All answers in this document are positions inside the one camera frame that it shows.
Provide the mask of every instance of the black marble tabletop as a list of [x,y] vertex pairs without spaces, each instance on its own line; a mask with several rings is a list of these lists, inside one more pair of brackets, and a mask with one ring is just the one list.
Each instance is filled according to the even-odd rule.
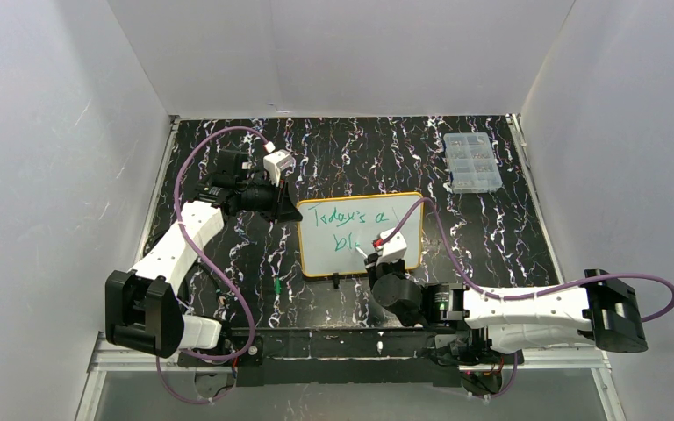
[[[504,116],[411,118],[293,118],[186,120],[179,125],[161,186],[150,239],[174,221],[173,183],[192,148],[221,128],[245,125],[261,131],[278,149],[289,150],[298,167],[291,181],[298,200],[418,191],[435,200],[454,254],[478,284],[494,287],[557,283],[547,243]],[[486,132],[497,157],[503,187],[494,194],[452,194],[442,136]],[[244,132],[215,139],[201,151],[184,179],[184,191],[214,165],[221,149],[249,150],[257,161],[261,141]],[[417,282],[460,282],[442,248],[438,226],[425,208]],[[251,212],[232,218],[205,248],[239,286],[261,328],[395,327],[395,317],[370,298],[362,276],[313,280],[301,274],[295,223],[271,225]],[[188,273],[196,314],[246,327],[241,306],[219,306],[216,283],[202,268]]]

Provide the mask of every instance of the white backdrop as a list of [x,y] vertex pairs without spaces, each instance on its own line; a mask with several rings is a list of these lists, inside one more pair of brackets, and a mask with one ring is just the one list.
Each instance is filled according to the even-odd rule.
[[573,0],[109,1],[167,111],[201,118],[517,112]]
[[74,418],[168,134],[105,2],[0,2],[0,420]]
[[[577,1],[523,109],[543,214],[565,274],[641,271],[674,282],[674,1]],[[668,303],[636,286],[642,315]],[[611,354],[633,420],[674,420],[674,311],[650,349]]]

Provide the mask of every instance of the gray floor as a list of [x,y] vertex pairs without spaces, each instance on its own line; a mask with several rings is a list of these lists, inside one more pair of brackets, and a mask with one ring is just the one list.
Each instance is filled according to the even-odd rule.
[[[196,395],[191,374],[167,376],[180,394]],[[199,406],[167,394],[156,373],[115,372],[107,374],[97,419],[606,420],[589,369],[520,370],[511,391],[490,403],[458,391],[422,384],[314,383],[239,388],[214,406]]]

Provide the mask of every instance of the table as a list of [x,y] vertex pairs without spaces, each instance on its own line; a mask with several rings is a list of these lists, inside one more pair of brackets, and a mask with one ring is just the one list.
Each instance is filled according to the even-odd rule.
[[[192,148],[210,133],[234,125],[253,127],[277,148],[291,151],[298,163],[291,178],[298,200],[418,191],[435,200],[444,229],[454,243],[454,254],[477,284],[522,287],[558,283],[505,116],[181,121],[149,239],[157,238],[174,221],[173,184]],[[503,180],[500,190],[484,195],[450,193],[441,143],[442,136],[450,132],[489,134]],[[188,171],[184,191],[191,192],[207,174],[207,166],[215,164],[217,151],[227,148],[253,151],[257,161],[264,155],[261,141],[244,132],[215,139]],[[412,275],[423,283],[460,282],[428,209],[423,228],[422,263]],[[205,252],[239,286],[252,309],[258,332],[280,335],[279,343],[283,343],[283,335],[297,341],[314,341],[314,332],[321,332],[324,339],[330,335],[322,331],[330,329],[342,329],[348,336],[393,332],[405,340],[407,332],[395,329],[400,326],[397,319],[370,298],[366,277],[343,277],[335,289],[331,280],[302,276],[294,223],[270,225],[254,213],[242,212],[228,222]],[[279,294],[276,277],[280,278]],[[205,270],[191,269],[188,279],[196,314],[246,328],[243,311],[233,299],[226,306],[219,306],[215,283]],[[425,336],[420,334],[417,343],[422,343]],[[375,349],[375,341],[370,346]],[[289,356],[299,352],[313,356],[314,352],[309,348],[306,354],[307,346],[291,344],[288,348]],[[343,354],[329,349],[330,355]],[[413,351],[408,348],[403,352],[412,355]]]

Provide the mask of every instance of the yellow border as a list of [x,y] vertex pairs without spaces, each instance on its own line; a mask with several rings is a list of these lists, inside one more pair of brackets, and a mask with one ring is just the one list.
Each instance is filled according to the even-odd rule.
[[[417,196],[419,198],[422,198],[422,194],[420,194],[417,191],[407,191],[407,192],[403,192],[403,193],[386,193],[385,195],[328,197],[326,199],[306,199],[306,200],[302,200],[302,201],[298,202],[298,204],[296,204],[296,209],[298,209],[298,211],[300,212],[301,211],[300,208],[301,208],[302,204],[309,204],[309,203],[314,203],[314,202],[320,202],[320,203],[324,203],[324,202],[344,202],[346,200],[370,199],[372,197],[387,197],[387,196]],[[418,247],[417,247],[417,254],[418,254],[417,266],[415,266],[413,268],[406,268],[406,270],[413,270],[413,269],[419,268],[419,264],[422,262],[422,220],[424,219],[423,216],[422,216],[422,212],[423,212],[424,209],[425,209],[425,204],[422,203],[419,206],[420,216],[419,216],[419,244],[418,244]],[[304,242],[301,239],[301,223],[298,222],[296,224],[296,227],[298,229],[298,247],[299,247],[299,252],[301,253],[301,273],[303,273],[304,276],[309,277],[309,278],[316,278],[316,277],[319,277],[319,276],[332,276],[332,275],[334,275],[334,274],[309,275],[305,272],[306,265],[304,264]],[[358,274],[364,274],[365,271],[338,272],[338,273],[340,275],[358,275]]]

